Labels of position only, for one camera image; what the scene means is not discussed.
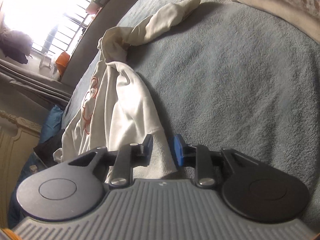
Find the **cream bear hoodie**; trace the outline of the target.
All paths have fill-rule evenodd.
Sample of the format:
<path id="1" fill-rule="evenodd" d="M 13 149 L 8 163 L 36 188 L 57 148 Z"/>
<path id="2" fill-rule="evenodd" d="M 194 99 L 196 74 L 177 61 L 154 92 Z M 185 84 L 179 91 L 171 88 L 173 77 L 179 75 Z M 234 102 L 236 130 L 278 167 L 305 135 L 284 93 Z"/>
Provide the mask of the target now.
<path id="1" fill-rule="evenodd" d="M 176 172 L 164 129 L 144 82 L 126 64 L 127 49 L 153 41 L 182 22 L 201 0 L 168 3 L 134 27 L 113 27 L 99 40 L 100 59 L 81 106 L 62 135 L 62 146 L 53 154 L 56 162 L 71 160 L 93 148 L 115 151 L 153 136 L 147 167 L 136 167 L 133 176 L 161 179 Z"/>

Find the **blue pillow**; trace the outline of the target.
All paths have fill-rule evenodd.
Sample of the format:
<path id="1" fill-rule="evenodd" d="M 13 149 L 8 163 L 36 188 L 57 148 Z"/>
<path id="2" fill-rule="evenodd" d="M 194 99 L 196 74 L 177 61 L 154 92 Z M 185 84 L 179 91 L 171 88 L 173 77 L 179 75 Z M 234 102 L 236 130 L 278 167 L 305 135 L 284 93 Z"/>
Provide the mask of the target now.
<path id="1" fill-rule="evenodd" d="M 55 105 L 49 111 L 49 114 L 41 128 L 39 144 L 47 141 L 58 133 L 61 129 L 62 116 L 63 110 L 58 105 Z"/>

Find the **black folded garment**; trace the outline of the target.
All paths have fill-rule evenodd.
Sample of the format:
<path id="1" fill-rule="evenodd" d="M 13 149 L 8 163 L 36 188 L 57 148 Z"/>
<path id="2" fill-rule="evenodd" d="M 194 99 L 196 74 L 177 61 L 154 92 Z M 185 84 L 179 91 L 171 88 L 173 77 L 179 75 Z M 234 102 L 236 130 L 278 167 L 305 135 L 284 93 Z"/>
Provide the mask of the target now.
<path id="1" fill-rule="evenodd" d="M 34 153 L 43 162 L 44 166 L 52 167 L 57 164 L 54 161 L 53 153 L 61 148 L 64 131 L 64 129 L 59 131 L 47 130 L 41 133 L 39 143 L 34 148 Z"/>

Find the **grey fleece bed blanket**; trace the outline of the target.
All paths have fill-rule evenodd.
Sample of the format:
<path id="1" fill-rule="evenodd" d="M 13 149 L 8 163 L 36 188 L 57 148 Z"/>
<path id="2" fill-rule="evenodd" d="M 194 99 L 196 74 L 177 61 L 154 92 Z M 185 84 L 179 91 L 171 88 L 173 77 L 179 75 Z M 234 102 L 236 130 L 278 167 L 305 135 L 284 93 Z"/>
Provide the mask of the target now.
<path id="1" fill-rule="evenodd" d="M 98 17 L 98 43 L 108 29 L 134 27 L 181 1 L 138 0 L 115 26 Z M 66 108 L 64 129 L 99 59 L 98 48 Z M 172 158 L 179 133 L 189 143 L 231 147 L 293 175 L 311 195 L 303 221 L 319 230 L 318 43 L 266 12 L 230 0 L 201 0 L 166 33 L 130 46 L 125 62 L 150 92 Z M 161 179 L 194 174 L 191 168 L 176 169 Z"/>

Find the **cream carved headboard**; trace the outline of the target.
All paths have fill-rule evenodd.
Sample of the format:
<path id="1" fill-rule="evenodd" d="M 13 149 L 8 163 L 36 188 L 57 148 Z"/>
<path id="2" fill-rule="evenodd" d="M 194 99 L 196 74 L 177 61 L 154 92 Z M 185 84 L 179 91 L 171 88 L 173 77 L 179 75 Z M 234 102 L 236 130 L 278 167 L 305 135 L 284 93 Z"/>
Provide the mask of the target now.
<path id="1" fill-rule="evenodd" d="M 6 228 L 11 194 L 22 167 L 39 142 L 41 125 L 3 110 L 1 118 L 17 127 L 15 136 L 1 129 L 1 227 Z"/>

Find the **orange bag on sill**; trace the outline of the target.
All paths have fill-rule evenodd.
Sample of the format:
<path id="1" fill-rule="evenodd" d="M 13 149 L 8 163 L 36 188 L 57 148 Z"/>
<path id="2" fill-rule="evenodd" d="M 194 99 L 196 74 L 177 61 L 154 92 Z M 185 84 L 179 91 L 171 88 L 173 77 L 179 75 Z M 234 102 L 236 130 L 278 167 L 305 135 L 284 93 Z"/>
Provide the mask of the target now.
<path id="1" fill-rule="evenodd" d="M 63 76 L 64 72 L 66 71 L 69 60 L 70 55 L 66 51 L 62 52 L 56 59 L 55 64 L 60 76 Z"/>

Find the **grey curtain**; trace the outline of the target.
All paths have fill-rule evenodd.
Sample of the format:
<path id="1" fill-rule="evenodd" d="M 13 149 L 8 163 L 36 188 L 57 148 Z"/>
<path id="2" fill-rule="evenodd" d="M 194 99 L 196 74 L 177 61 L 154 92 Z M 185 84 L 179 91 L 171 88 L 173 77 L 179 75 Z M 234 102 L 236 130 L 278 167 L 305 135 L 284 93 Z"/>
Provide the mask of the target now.
<path id="1" fill-rule="evenodd" d="M 4 60 L 1 60 L 1 81 L 46 109 L 51 109 L 54 105 L 65 108 L 73 92 L 73 88 L 68 85 Z"/>

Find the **pink flower pot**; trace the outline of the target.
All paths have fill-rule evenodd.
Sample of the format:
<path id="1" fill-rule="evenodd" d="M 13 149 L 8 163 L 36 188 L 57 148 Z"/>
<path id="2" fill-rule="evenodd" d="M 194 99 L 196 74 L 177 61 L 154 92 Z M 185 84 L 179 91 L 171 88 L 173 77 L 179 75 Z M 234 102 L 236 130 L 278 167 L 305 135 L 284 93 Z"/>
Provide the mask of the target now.
<path id="1" fill-rule="evenodd" d="M 86 12 L 89 15 L 96 15 L 101 9 L 101 5 L 99 3 L 95 3 L 95 1 L 91 0 L 90 4 L 86 8 Z"/>

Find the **beige folded garment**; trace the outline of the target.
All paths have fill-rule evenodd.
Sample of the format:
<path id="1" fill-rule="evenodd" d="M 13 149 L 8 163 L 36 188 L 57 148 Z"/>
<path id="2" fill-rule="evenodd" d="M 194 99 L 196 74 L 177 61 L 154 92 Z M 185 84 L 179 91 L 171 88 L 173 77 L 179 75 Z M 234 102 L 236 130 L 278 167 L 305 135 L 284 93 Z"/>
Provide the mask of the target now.
<path id="1" fill-rule="evenodd" d="M 284 0 L 230 0 L 268 12 L 284 19 L 319 43 L 319 18 Z"/>

